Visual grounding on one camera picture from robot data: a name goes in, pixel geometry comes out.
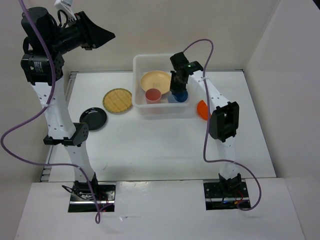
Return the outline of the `blue plastic cup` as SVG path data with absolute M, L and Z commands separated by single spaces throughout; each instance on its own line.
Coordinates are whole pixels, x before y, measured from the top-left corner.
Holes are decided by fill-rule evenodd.
M 167 97 L 167 101 L 168 103 L 184 103 L 185 101 L 187 101 L 188 96 L 189 95 L 187 91 L 176 92 L 176 93 L 170 92 Z

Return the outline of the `beige plastic plate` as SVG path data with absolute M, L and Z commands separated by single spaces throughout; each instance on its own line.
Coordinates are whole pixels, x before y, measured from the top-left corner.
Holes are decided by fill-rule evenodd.
M 157 89 L 162 95 L 170 91 L 170 84 L 171 76 L 160 70 L 149 71 L 140 80 L 140 86 L 145 92 L 149 89 Z

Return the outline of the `pink plastic cup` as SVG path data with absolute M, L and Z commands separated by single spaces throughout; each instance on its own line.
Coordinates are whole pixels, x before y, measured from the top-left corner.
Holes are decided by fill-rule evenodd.
M 156 88 L 150 88 L 145 92 L 145 100 L 147 104 L 159 104 L 161 102 L 162 93 Z

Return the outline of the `orange plastic plate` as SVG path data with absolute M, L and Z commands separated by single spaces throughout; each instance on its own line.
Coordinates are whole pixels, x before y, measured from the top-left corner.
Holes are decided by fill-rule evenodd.
M 196 113 L 204 121 L 207 121 L 208 119 L 210 119 L 210 117 L 212 115 L 212 114 L 210 114 L 208 116 L 208 106 L 204 100 L 201 100 L 198 102 L 198 104 L 196 106 Z

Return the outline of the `round bamboo mat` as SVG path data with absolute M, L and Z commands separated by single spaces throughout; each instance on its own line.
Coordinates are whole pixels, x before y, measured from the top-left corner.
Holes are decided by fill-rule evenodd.
M 132 93 L 125 88 L 114 88 L 104 95 L 102 105 L 109 113 L 123 114 L 133 106 Z

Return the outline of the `black round plate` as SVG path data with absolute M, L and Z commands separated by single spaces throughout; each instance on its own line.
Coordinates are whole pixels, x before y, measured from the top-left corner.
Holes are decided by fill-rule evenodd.
M 89 131 L 98 131 L 103 128 L 108 121 L 106 112 L 99 107 L 91 107 L 85 110 L 79 117 L 80 123 L 86 123 Z

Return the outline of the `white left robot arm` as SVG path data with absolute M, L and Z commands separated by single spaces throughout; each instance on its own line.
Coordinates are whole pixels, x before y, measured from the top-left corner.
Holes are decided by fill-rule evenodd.
M 43 142 L 65 147 L 75 165 L 70 192 L 94 200 L 100 188 L 86 148 L 89 126 L 71 120 L 64 94 L 63 55 L 78 47 L 97 49 L 116 36 L 93 23 L 84 11 L 76 13 L 74 20 L 57 24 L 46 8 L 32 7 L 22 14 L 21 25 L 27 36 L 20 64 L 44 109 L 48 134 Z

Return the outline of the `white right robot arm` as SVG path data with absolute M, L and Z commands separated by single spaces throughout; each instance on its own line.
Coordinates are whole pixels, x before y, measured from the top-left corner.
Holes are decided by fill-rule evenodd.
M 171 71 L 170 92 L 177 102 L 187 99 L 187 85 L 198 94 L 203 95 L 207 109 L 207 127 L 204 147 L 208 137 L 221 143 L 223 159 L 216 163 L 225 162 L 218 174 L 219 191 L 224 197 L 236 192 L 241 184 L 241 175 L 236 167 L 231 166 L 235 160 L 234 141 L 239 127 L 240 106 L 224 97 L 206 76 L 205 69 L 198 61 L 190 62 L 183 52 L 170 57 L 173 66 Z

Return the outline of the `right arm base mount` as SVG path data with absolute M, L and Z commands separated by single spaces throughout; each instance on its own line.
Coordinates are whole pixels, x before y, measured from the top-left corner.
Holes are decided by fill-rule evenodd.
M 207 211 L 233 210 L 251 208 L 247 184 L 242 181 L 240 186 L 231 192 L 223 192 L 218 180 L 203 182 L 205 207 Z

